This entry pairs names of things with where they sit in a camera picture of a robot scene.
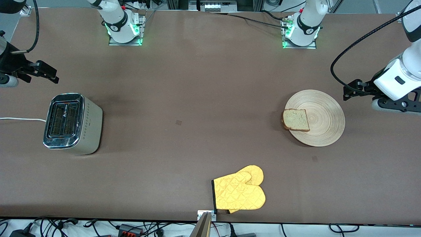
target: toaster power cord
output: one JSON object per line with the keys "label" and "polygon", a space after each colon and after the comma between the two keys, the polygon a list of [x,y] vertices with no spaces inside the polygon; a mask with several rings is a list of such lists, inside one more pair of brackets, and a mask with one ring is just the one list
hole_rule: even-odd
{"label": "toaster power cord", "polygon": [[0,118],[0,120],[6,120],[6,119],[13,119],[13,120],[37,120],[37,121],[47,122],[45,119],[40,119],[40,118]]}

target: quilted oven mitt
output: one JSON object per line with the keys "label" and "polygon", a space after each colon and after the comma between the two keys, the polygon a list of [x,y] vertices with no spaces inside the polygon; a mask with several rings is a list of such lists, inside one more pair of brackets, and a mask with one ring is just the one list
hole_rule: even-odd
{"label": "quilted oven mitt", "polygon": [[255,210],[266,201],[263,190],[259,186],[263,181],[260,167],[249,165],[235,174],[212,180],[213,201],[215,210]]}

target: brown table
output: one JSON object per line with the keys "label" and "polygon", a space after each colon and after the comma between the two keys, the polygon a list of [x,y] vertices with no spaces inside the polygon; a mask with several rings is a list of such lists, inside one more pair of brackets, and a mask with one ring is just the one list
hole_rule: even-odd
{"label": "brown table", "polygon": [[[263,13],[244,16],[276,23]],[[331,14],[317,50],[282,49],[277,28],[195,11],[158,11],[144,45],[107,45],[95,9],[40,9],[30,60],[58,70],[0,89],[0,116],[45,118],[57,94],[79,92],[104,110],[100,149],[50,151],[44,123],[0,122],[0,215],[195,220],[213,208],[211,180],[256,164],[266,203],[220,221],[421,224],[420,118],[342,101],[333,59],[392,15]],[[32,44],[35,18],[12,43]],[[369,80],[409,42],[399,23],[363,41],[336,67]],[[342,106],[346,127],[313,148],[279,123],[288,98],[316,89]]]}

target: red wire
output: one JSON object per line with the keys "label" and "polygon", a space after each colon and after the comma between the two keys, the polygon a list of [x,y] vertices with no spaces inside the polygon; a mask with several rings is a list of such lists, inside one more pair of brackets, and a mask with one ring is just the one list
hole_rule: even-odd
{"label": "red wire", "polygon": [[215,230],[216,230],[216,233],[218,234],[218,237],[221,237],[221,236],[219,235],[219,231],[218,231],[218,228],[216,227],[215,223],[213,223],[213,222],[212,222],[212,225],[215,227]]}

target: round wooden board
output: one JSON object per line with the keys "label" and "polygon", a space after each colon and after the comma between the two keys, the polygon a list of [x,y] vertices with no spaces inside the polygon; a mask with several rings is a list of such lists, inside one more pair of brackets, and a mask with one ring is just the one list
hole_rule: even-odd
{"label": "round wooden board", "polygon": [[300,142],[310,146],[327,146],[337,141],[345,129],[345,115],[336,100],[316,90],[297,92],[285,109],[306,110],[310,131],[290,131]]}

